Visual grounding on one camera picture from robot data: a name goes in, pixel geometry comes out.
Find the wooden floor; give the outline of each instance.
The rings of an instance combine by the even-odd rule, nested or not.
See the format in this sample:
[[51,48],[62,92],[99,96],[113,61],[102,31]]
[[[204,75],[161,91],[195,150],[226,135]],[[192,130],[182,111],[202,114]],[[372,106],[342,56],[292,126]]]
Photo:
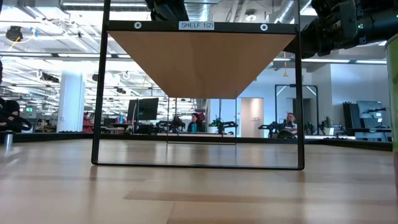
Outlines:
[[[0,151],[1,224],[397,224],[392,155],[307,146],[303,172],[96,167],[91,141]],[[296,145],[101,141],[109,162],[293,165]]]

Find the shelf label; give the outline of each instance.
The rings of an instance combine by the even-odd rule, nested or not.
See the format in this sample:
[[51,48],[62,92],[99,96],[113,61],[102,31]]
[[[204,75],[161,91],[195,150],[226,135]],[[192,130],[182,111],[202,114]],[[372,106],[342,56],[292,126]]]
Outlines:
[[195,22],[180,21],[178,22],[179,30],[214,30],[214,22]]

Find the column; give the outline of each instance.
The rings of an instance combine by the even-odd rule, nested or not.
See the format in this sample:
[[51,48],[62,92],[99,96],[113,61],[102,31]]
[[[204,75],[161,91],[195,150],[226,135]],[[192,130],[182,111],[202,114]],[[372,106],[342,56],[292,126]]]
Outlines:
[[57,132],[83,130],[85,86],[82,72],[62,71]]
[[398,34],[387,41],[386,50],[392,123],[392,153],[398,195]]

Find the person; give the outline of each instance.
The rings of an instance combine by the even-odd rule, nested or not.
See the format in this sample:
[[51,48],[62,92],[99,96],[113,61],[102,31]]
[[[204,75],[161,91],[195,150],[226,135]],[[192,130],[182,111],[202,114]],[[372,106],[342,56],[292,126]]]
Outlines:
[[192,125],[195,124],[197,126],[197,132],[205,132],[205,125],[202,123],[202,120],[199,117],[198,113],[191,114],[192,121],[188,124],[188,132],[193,132]]
[[297,124],[295,123],[296,117],[293,113],[287,113],[286,123],[291,126],[286,126],[285,129],[290,131],[293,134],[297,134]]
[[[2,83],[2,63],[0,61],[0,84]],[[4,111],[7,111],[8,113],[11,113],[13,115],[19,116],[19,103],[15,100],[4,100],[3,98],[0,98],[0,108]],[[14,117],[8,117],[9,120],[14,120]],[[15,132],[21,132],[20,128],[16,127],[10,127],[8,126],[7,123],[5,122],[0,122],[0,131],[15,131]]]

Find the white pillar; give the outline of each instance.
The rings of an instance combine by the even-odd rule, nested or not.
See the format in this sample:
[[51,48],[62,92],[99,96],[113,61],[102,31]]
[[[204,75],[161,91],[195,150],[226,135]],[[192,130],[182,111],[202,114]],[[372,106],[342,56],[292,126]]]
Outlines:
[[62,71],[57,132],[83,130],[85,87],[83,73]]

